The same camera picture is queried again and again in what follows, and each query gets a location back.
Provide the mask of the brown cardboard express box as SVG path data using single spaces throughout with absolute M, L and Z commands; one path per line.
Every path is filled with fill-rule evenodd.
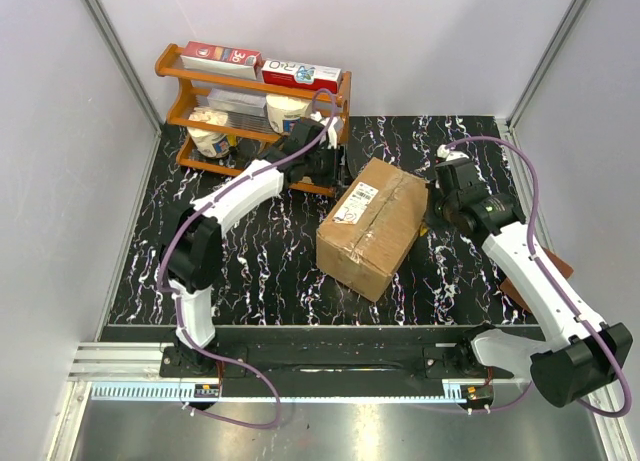
M 424 179 L 371 159 L 317 229 L 317 267 L 378 302 L 419 237 L 428 195 Z

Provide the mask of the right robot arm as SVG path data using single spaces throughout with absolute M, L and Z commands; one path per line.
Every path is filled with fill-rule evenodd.
M 534 315 L 542 340 L 511 335 L 490 324 L 467 331 L 450 357 L 476 377 L 487 368 L 532 383 L 555 407 L 564 407 L 620 380 L 633 343 L 622 323 L 611 325 L 569 285 L 539 246 L 518 202 L 492 194 L 474 162 L 454 151 L 435 167 L 428 220 L 454 227 L 506 275 Z

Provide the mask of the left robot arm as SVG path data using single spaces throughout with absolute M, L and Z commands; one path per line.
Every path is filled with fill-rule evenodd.
M 173 208 L 162 231 L 157 290 L 174 300 L 176 336 L 186 346 L 181 362 L 193 375 L 208 375 L 217 361 L 209 346 L 215 338 L 211 292 L 227 233 L 260 204 L 303 178 L 333 175 L 343 127 L 339 116 L 314 113 L 303 118 L 238 176 Z

